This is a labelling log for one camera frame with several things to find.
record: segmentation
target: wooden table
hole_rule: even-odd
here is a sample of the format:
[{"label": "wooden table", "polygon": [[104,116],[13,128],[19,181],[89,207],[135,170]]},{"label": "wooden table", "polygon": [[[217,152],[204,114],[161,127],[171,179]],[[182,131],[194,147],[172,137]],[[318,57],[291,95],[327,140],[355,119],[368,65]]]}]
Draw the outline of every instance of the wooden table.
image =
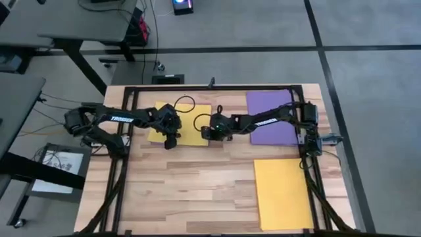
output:
[{"label": "wooden table", "polygon": [[[318,106],[319,133],[328,134],[330,125],[319,85],[302,84],[302,87],[305,100]],[[121,108],[124,88],[109,86],[104,105]],[[153,107],[156,101],[173,103],[186,94],[196,103],[212,104],[212,113],[221,104],[225,115],[242,114],[247,113],[245,93],[140,92],[137,107]],[[104,122],[101,127],[107,132],[116,132],[117,123]],[[134,234],[262,232],[253,160],[299,159],[296,147],[251,145],[249,136],[240,135],[234,136],[232,142],[210,142],[209,147],[178,146],[166,151],[162,145],[148,142],[148,133],[149,129],[134,128],[119,234],[126,229]],[[323,149],[336,152],[334,147]],[[328,201],[339,216],[354,227],[337,158],[324,153],[318,160]],[[75,231],[85,227],[102,204],[110,163],[108,157],[91,158]],[[113,210],[111,207],[107,230],[111,229]],[[317,214],[322,220],[320,208]],[[277,232],[300,233],[302,230]]]}]

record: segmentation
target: yellow mat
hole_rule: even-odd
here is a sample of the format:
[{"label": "yellow mat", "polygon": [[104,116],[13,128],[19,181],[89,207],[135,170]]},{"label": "yellow mat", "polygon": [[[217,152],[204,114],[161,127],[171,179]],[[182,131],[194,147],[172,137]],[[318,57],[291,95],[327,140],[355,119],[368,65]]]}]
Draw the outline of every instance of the yellow mat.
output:
[{"label": "yellow mat", "polygon": [[262,230],[313,228],[300,159],[255,160]]},{"label": "yellow mat", "polygon": [[[155,103],[155,108],[160,109],[162,106],[167,104],[166,102],[157,101]],[[188,111],[191,109],[192,104],[186,103],[177,103],[177,110],[179,111]],[[210,105],[196,105],[194,110],[189,113],[177,113],[180,116],[182,121],[182,128],[178,132],[182,135],[181,138],[177,138],[178,145],[203,145],[206,146],[209,144],[208,140],[202,139],[201,133],[196,131],[193,127],[193,121],[197,115],[201,113],[210,114],[212,112],[212,106]],[[200,129],[202,126],[209,126],[209,116],[200,116],[196,120],[196,127]],[[156,132],[151,129],[147,140],[150,142],[165,142],[166,137],[161,133]]]}]

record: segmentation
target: purple paper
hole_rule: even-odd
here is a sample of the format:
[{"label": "purple paper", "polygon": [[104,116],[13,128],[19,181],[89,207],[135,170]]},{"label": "purple paper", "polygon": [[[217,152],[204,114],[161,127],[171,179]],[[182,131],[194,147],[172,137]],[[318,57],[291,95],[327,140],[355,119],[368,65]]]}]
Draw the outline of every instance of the purple paper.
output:
[{"label": "purple paper", "polygon": [[[291,93],[288,90],[273,92],[247,92],[247,108],[250,115],[274,109],[280,105],[291,102]],[[253,145],[296,145],[297,135],[294,127],[287,122],[258,127],[251,133]]]}]

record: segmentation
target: floor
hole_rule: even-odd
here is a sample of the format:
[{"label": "floor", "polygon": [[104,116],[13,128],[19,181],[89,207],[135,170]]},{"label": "floor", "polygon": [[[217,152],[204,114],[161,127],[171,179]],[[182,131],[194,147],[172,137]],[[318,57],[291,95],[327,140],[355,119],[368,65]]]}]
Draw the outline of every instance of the floor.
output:
[{"label": "floor", "polygon": [[[194,1],[195,13],[185,16],[170,13],[170,1],[153,3],[160,48],[316,45],[303,1]],[[310,0],[310,3],[323,45],[421,44],[421,2],[418,0]],[[150,8],[146,21],[152,29],[147,47],[154,48],[156,37]],[[114,69],[103,67],[97,60],[98,55],[89,55],[89,52],[101,52],[105,48],[95,42],[86,42],[82,47],[89,50],[86,51],[87,60],[109,84]],[[421,235],[421,149],[417,148],[421,141],[421,126],[418,125],[421,112],[417,106],[421,52],[411,50],[420,48],[396,50],[399,47],[384,46],[387,50],[326,52],[368,206],[380,233]],[[206,84],[212,77],[217,83],[319,83],[332,128],[339,132],[316,51],[168,53],[160,54],[159,59],[168,74],[185,74],[186,84]],[[103,100],[67,56],[36,57],[27,74],[47,79],[44,93],[78,101]],[[48,102],[77,106],[62,101]],[[62,119],[65,112],[43,105],[36,107],[56,119]],[[35,130],[48,124],[51,124],[48,118],[31,113],[23,129]],[[31,157],[46,142],[79,144],[65,133],[23,136],[16,139],[12,151]],[[340,154],[357,226],[361,226],[351,177],[349,173],[347,175],[347,162],[344,153]],[[22,189],[23,184],[19,182],[9,186],[0,201],[1,223],[6,223]],[[77,210],[77,204],[34,197],[22,215],[30,221],[28,225],[18,230],[1,225],[0,235],[71,234]]]}]

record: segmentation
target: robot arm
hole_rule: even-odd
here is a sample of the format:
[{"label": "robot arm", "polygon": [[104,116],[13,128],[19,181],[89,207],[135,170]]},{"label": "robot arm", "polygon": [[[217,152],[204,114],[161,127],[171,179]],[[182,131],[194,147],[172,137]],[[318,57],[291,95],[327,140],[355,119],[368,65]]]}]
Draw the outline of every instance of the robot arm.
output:
[{"label": "robot arm", "polygon": [[[293,116],[294,109],[301,110],[301,120]],[[210,126],[201,127],[203,139],[222,141],[227,138],[230,141],[233,134],[249,134],[260,126],[284,121],[306,130],[305,144],[309,155],[322,154],[322,141],[317,131],[317,106],[312,103],[293,102],[256,115],[231,115],[230,118],[222,115],[221,105],[216,111],[210,116]]]},{"label": "robot arm", "polygon": [[[94,116],[92,120],[88,118],[88,113]],[[180,137],[178,129],[182,126],[176,110],[169,104],[159,110],[147,108],[124,111],[98,103],[83,103],[81,107],[67,112],[64,118],[66,121],[64,127],[69,134],[87,136],[106,145],[110,155],[126,155],[128,152],[119,135],[109,134],[98,127],[102,122],[125,122],[138,128],[154,128],[166,136],[165,149],[176,147],[176,138]]]}]

